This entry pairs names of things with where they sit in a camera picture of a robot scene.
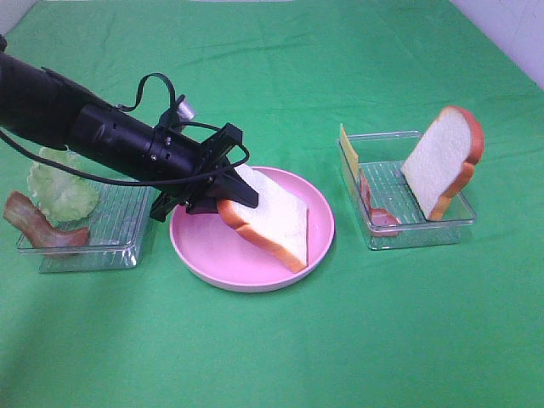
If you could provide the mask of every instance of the clear plastic container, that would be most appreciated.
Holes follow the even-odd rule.
[[[399,220],[398,225],[380,226],[371,221],[371,209],[363,200],[358,174],[349,163],[349,152],[338,140],[343,178],[370,249],[394,249],[455,244],[470,235],[467,228],[476,214],[462,193],[452,200],[440,221],[427,221],[406,183],[400,166],[412,152],[421,132],[392,132],[347,135],[358,156],[371,189],[371,207],[385,208]]]
[[[155,191],[150,187],[91,184],[100,191],[93,212],[79,221],[55,225],[60,230],[89,227],[86,246],[35,248],[24,235],[18,239],[17,250],[39,259],[41,273],[129,269],[138,264]]]

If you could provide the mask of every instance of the bread crust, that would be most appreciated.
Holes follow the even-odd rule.
[[[453,180],[450,186],[439,196],[436,205],[431,211],[428,219],[432,221],[440,221],[442,219],[445,211],[450,205],[451,199],[459,191],[461,191],[470,181],[470,179],[474,175],[474,166],[479,162],[482,155],[484,154],[484,132],[482,131],[482,127],[480,126],[474,115],[470,111],[460,106],[449,105],[446,106],[442,110],[442,112],[440,112],[440,115],[436,119],[436,121],[439,121],[441,117],[447,112],[447,110],[456,110],[462,114],[470,130],[471,146],[470,151],[467,155],[467,159],[461,165],[459,175],[455,180]]]
[[[218,200],[217,207],[219,216],[230,228],[235,230],[242,238],[251,242],[253,245],[270,252],[291,272],[300,272],[308,266],[308,259],[306,259],[306,263],[303,263],[277,242],[273,242],[258,234],[251,225],[246,223],[246,221],[236,213],[231,200]]]

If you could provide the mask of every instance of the green lettuce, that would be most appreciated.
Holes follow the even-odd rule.
[[[42,147],[39,156],[75,169],[80,156],[70,151]],[[34,162],[27,178],[28,188],[42,213],[54,221],[76,221],[87,217],[99,202],[99,192],[73,174]]]

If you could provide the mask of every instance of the toy bread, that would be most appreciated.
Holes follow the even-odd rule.
[[[474,115],[446,106],[400,169],[426,219],[442,219],[483,152],[484,133]]]
[[[293,273],[308,266],[308,206],[265,174],[248,165],[236,172],[258,192],[258,206],[219,200],[221,219],[245,240],[278,258]]]

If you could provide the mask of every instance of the green tablecloth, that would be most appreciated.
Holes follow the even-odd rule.
[[[244,130],[252,164],[318,187],[337,229],[312,274],[251,295],[191,274],[168,223],[136,269],[40,275],[2,220],[1,406],[544,404],[544,93],[450,3],[40,2],[8,41],[112,103],[167,74],[199,120]],[[150,85],[134,115],[165,101]],[[366,249],[339,123],[425,130],[448,104],[486,137],[472,239]],[[30,163],[5,144],[0,163],[4,202]]]

